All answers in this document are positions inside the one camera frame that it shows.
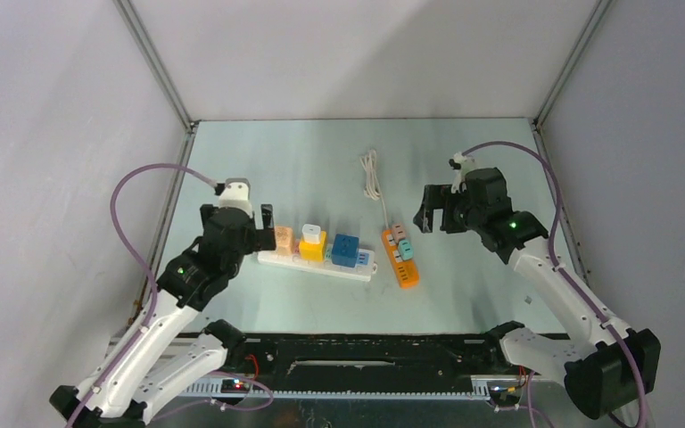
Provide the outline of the beige cube socket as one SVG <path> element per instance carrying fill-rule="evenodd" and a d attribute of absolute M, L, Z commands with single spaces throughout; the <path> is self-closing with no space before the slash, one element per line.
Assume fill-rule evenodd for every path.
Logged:
<path fill-rule="evenodd" d="M 280 256 L 291 256 L 295 245 L 293 229 L 289 226 L 276 226 L 274 232 L 276 253 Z"/>

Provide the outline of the teal plug adapter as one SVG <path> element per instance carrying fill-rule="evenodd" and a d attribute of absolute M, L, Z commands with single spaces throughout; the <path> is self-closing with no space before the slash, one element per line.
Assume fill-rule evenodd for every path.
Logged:
<path fill-rule="evenodd" d="M 401 261 L 411 260 L 414 257 L 414 250 L 409 239 L 404 238 L 397 242 L 398 258 Z"/>

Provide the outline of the white plug adapter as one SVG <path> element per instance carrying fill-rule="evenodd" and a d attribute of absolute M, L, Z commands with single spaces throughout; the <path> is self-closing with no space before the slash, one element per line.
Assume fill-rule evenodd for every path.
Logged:
<path fill-rule="evenodd" d="M 315 224 L 304 224 L 301 228 L 301 237 L 305 243 L 319 244 L 322 239 L 322 228 Z"/>

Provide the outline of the orange power strip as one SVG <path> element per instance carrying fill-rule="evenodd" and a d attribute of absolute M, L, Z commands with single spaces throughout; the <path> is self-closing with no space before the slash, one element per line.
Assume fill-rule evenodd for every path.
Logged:
<path fill-rule="evenodd" d="M 398 258 L 397 243 L 392 239 L 390 228 L 382 232 L 382 243 L 385 254 L 391 262 L 393 273 L 401 289 L 408 289 L 419 284 L 420 275 L 414 257 L 411 260 L 401 261 Z"/>

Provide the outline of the yellow cube socket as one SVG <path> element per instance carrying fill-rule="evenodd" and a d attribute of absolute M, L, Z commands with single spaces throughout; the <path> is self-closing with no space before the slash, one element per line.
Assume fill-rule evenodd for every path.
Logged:
<path fill-rule="evenodd" d="M 323 262 L 326 254 L 326 231 L 322 230 L 318 243 L 310 243 L 302 237 L 299 241 L 299 253 L 302 259 L 312 262 Z"/>

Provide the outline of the blue cube socket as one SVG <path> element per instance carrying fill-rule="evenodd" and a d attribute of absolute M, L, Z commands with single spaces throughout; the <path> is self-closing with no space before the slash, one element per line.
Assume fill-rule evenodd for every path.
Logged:
<path fill-rule="evenodd" d="M 358 263 L 359 238 L 336 234 L 331 251 L 332 263 L 339 267 L 354 268 Z"/>

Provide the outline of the white multicolour power strip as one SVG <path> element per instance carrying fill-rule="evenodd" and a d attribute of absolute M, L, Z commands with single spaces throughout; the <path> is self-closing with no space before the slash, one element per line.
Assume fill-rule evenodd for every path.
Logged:
<path fill-rule="evenodd" d="M 302 259 L 298 253 L 293 255 L 278 255 L 273 251 L 261 251 L 257 261 L 260 264 L 287 268 L 291 270 L 313 273 L 322 276 L 339 277 L 368 283 L 378 271 L 375 261 L 375 253 L 371 250 L 361 249 L 358 252 L 356 263 L 353 267 L 338 266 L 331 260 L 331 246 L 327 248 L 326 258 L 319 261 Z"/>

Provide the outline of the pink plug adapter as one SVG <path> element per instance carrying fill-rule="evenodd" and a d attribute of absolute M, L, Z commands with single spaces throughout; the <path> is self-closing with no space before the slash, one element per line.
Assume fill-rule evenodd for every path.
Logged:
<path fill-rule="evenodd" d="M 408 238 L 405 226 L 401 223 L 395 223 L 391 226 L 390 228 L 391 234 L 392 234 L 392 239 L 396 242 L 399 243 L 400 241 L 403 241 Z"/>

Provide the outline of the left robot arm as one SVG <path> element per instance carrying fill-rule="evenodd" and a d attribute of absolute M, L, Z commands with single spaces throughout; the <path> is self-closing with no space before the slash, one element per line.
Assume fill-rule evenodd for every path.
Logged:
<path fill-rule="evenodd" d="M 276 247 L 273 208 L 260 207 L 257 228 L 248 203 L 203 205 L 202 234 L 172 259 L 155 293 L 104 362 L 78 386 L 61 385 L 49 401 L 69 427 L 145 427 L 180 392 L 246 360 L 244 334 L 220 319 L 163 366 L 163 351 L 234 279 L 245 256 Z"/>

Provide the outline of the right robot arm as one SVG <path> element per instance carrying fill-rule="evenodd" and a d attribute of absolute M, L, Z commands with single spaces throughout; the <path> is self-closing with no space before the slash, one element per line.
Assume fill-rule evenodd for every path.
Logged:
<path fill-rule="evenodd" d="M 489 252 L 530 281 L 569 338 L 553 340 L 518 322 L 499 325 L 489 332 L 495 341 L 483 348 L 491 371 L 532 369 L 563 386 L 591 419 L 632 402 L 644 405 L 655 387 L 660 341 L 648 329 L 634 330 L 565 270 L 550 247 L 550 232 L 532 213 L 513 209 L 498 169 L 475 169 L 453 184 L 426 185 L 414 225 L 432 232 L 437 210 L 442 232 L 477 233 Z"/>

